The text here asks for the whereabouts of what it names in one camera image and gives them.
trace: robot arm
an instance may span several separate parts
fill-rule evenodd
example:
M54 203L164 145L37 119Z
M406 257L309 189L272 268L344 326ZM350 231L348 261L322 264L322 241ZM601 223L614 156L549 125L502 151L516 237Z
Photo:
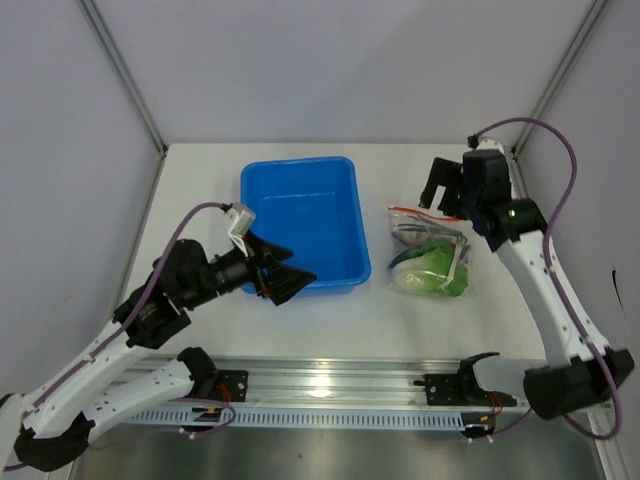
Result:
M431 207L436 189L445 187L438 208L446 215L469 219L492 252L515 279L538 326L546 362L530 362L480 354L464 360L472 368L475 388L526 398L533 410L551 419L600 403L611 396L605 373L592 349L604 358L616 386L628 377L634 361L628 350L613 350L597 330L571 288L553 244L553 270L586 336L571 320L543 258L547 224L529 198L513 199L507 161L498 150L471 150L462 164L436 158L420 197Z
M253 212L239 204L222 208L232 250L209 261L195 240L177 241L162 259L159 274L154 272L131 293L90 345L51 381L22 397L25 414L14 445L22 463L56 470L78 458L110 428L150 406L187 395L207 398L217 369L200 348L187 348L133 382L107 387L186 328L191 323L187 310L247 283L277 306L316 279L281 263L293 252L249 230ZM150 294L139 308L148 289Z

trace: blue bin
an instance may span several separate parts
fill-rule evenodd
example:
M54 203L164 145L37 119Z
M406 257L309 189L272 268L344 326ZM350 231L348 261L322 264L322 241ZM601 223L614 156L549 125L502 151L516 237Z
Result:
M294 252L286 263L315 273L307 293L347 293L371 264L353 163L344 157L256 162L241 177L251 230Z

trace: metal floor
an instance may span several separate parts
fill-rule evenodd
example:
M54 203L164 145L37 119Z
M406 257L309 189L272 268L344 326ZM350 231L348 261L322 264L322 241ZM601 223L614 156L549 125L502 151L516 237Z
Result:
M529 419L494 444L455 433L230 428L190 441L124 426L76 462L73 480L604 479L595 445Z

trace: gray wall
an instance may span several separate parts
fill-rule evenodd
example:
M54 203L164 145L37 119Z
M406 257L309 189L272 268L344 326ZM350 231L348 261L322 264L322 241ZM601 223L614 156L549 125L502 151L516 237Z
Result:
M462 142L531 111L591 0L97 3L168 142Z
M573 197L555 234L567 275L591 318L616 347L640 361L640 2L617 0L547 120L575 147L579 168ZM549 214L568 180L562 145L537 132L522 161L529 194ZM611 270L618 272L622 308ZM640 375L623 388L625 448L640 428Z
M105 323L158 158L72 0L0 3L0 394Z

